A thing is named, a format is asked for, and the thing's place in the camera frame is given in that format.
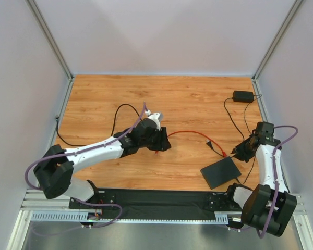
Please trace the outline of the black network switch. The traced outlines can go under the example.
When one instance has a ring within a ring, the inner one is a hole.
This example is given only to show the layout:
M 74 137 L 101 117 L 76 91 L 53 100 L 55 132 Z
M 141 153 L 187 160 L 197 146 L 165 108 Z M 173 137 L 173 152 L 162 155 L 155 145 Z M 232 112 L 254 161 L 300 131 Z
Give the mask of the black network switch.
M 231 157 L 225 157 L 200 170 L 210 189 L 215 189 L 241 176 L 241 172 Z

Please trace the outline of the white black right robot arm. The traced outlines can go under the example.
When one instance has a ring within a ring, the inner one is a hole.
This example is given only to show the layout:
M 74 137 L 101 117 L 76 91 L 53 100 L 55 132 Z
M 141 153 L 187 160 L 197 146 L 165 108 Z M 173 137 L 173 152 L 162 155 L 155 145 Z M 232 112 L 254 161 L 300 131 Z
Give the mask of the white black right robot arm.
M 259 164 L 259 184 L 254 190 L 233 184 L 229 200 L 242 209 L 240 221 L 261 234 L 280 237 L 297 206 L 297 198 L 285 185 L 281 169 L 281 141 L 273 136 L 251 136 L 233 149 L 235 158 L 255 157 Z

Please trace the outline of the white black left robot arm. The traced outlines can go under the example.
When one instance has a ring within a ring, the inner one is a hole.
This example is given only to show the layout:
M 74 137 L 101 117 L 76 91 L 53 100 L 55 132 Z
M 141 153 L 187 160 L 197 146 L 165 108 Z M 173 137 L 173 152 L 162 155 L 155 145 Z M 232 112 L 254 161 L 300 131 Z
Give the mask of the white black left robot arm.
M 65 195 L 83 202 L 94 202 L 96 186 L 90 180 L 74 178 L 74 173 L 103 161 L 135 154 L 143 147 L 156 152 L 170 149 L 166 127 L 145 118 L 134 128 L 98 143 L 66 149 L 58 144 L 51 146 L 37 162 L 33 172 L 47 199 Z

